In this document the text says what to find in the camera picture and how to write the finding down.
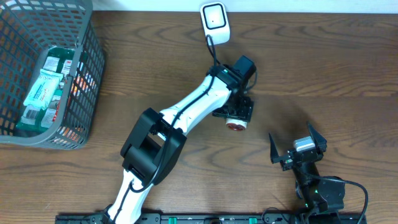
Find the green lid seasoning jar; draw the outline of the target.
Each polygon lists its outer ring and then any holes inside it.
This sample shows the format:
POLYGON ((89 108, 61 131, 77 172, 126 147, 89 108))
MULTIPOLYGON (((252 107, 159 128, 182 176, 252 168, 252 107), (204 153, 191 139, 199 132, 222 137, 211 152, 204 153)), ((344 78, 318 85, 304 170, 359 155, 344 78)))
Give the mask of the green lid seasoning jar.
POLYGON ((232 118, 226 119, 226 126, 233 131, 244 131, 246 130, 247 125, 248 125, 247 121, 242 121, 240 119, 232 119, 232 118))

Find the white toilet wipes pack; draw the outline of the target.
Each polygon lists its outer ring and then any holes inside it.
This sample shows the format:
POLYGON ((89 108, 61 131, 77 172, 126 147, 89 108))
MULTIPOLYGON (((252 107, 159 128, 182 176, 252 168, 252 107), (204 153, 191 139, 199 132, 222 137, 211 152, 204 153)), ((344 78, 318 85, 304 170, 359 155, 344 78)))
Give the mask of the white toilet wipes pack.
POLYGON ((48 108, 56 89, 63 79, 63 74, 41 69, 40 75, 32 85, 24 106, 34 106, 45 110, 48 108))

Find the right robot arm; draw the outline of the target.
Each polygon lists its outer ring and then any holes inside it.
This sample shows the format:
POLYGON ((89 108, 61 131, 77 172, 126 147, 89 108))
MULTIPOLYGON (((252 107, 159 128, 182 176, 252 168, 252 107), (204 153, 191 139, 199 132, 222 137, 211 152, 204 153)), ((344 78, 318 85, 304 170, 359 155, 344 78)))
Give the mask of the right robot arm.
POLYGON ((283 171, 292 170, 296 189, 306 207, 315 213, 335 212, 344 208, 345 183, 339 177, 321 177, 316 162, 323 159, 327 140, 307 124, 309 136, 294 141, 293 149, 280 156, 270 136, 270 159, 279 163, 283 171))

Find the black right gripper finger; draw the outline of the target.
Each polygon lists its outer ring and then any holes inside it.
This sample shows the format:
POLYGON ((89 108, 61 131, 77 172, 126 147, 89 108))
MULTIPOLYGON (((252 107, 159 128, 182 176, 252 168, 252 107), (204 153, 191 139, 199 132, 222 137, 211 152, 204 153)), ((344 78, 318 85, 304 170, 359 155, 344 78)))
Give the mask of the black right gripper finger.
POLYGON ((269 140, 270 140, 270 160, 273 164, 275 164, 280 161, 279 160, 280 156, 271 133, 269 133, 269 140))
POLYGON ((325 152, 327 149, 327 140, 309 122, 307 122, 307 128, 315 143, 315 147, 320 152, 325 152))

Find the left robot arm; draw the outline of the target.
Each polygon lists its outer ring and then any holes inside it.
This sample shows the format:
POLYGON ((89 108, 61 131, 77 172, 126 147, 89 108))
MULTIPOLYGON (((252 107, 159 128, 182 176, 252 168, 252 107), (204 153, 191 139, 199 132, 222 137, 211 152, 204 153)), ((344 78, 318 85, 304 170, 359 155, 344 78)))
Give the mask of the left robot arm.
POLYGON ((204 81, 184 99, 156 112, 146 109, 121 148, 123 182, 115 202, 105 211, 106 223, 135 223, 150 189, 176 165, 187 134, 207 115, 223 118, 227 127, 245 130, 254 103, 246 96, 254 62, 241 56, 234 65, 216 63, 204 81))

